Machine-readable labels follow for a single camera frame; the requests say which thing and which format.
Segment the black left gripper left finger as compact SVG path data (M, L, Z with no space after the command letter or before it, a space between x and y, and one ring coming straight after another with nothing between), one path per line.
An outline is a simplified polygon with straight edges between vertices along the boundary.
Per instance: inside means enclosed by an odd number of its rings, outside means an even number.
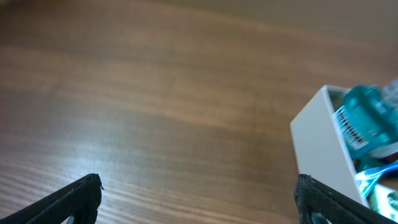
M1 219L1 224L94 224L102 198L98 174L88 174L41 200Z

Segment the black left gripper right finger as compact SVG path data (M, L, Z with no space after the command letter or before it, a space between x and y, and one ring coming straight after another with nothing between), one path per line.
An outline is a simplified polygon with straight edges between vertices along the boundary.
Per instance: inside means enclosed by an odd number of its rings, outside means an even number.
M395 224L307 174L300 174L294 190L300 224Z

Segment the blue white toothbrush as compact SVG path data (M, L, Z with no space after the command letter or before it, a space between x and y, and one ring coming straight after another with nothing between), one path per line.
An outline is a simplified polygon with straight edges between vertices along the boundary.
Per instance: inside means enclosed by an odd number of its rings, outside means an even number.
M376 184L379 182L379 179L389 172L394 172L397 170L397 161L390 163L388 165L374 167L367 170L363 170L358 172L354 179L358 184L358 189L363 198L366 198Z

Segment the green soap box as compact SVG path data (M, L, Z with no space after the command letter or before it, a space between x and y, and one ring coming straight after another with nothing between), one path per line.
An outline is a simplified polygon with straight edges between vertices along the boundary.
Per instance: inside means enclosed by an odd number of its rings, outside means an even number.
M377 184L368 195L371 210L397 223L397 191Z

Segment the blue mouthwash bottle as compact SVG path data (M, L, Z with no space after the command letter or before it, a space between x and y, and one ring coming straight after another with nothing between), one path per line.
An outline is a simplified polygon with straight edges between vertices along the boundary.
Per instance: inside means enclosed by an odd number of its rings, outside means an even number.
M352 159L397 153L397 80L352 88L333 116Z

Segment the white cardboard box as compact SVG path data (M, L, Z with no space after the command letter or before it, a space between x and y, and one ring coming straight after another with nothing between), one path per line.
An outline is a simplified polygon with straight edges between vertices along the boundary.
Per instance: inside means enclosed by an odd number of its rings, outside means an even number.
M354 177L356 169L343 133L335 121L349 88L325 85L290 123L298 171L318 179L368 207Z

